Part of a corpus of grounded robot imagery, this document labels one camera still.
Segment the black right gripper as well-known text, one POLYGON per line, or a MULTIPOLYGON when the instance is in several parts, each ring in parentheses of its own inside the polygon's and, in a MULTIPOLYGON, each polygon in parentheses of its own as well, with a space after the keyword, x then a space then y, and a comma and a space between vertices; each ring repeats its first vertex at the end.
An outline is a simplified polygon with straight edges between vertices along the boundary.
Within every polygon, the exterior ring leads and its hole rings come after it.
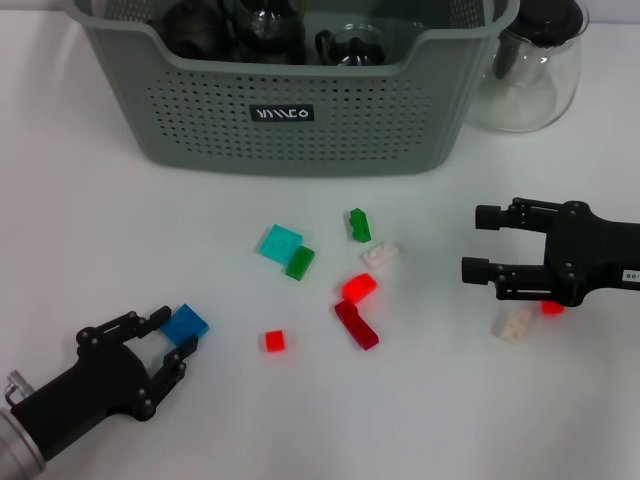
POLYGON ((554 300, 577 307, 595 290, 639 289, 639 225, 600 218, 584 202, 516 197, 506 209, 478 205, 475 228, 546 234, 545 267, 462 258, 462 282, 493 283, 498 300, 554 300))

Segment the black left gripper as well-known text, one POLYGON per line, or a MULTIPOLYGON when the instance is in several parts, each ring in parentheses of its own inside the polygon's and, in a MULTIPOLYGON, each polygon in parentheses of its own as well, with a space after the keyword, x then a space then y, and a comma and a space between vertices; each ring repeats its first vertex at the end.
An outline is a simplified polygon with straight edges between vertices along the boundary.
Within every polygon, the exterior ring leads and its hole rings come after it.
POLYGON ((144 363, 126 345, 158 330, 171 317, 163 306, 148 318, 130 311, 77 336, 76 363, 10 409, 49 461, 113 415, 150 419, 157 405, 184 378, 185 359, 198 348, 189 337, 165 355, 150 377, 144 363))

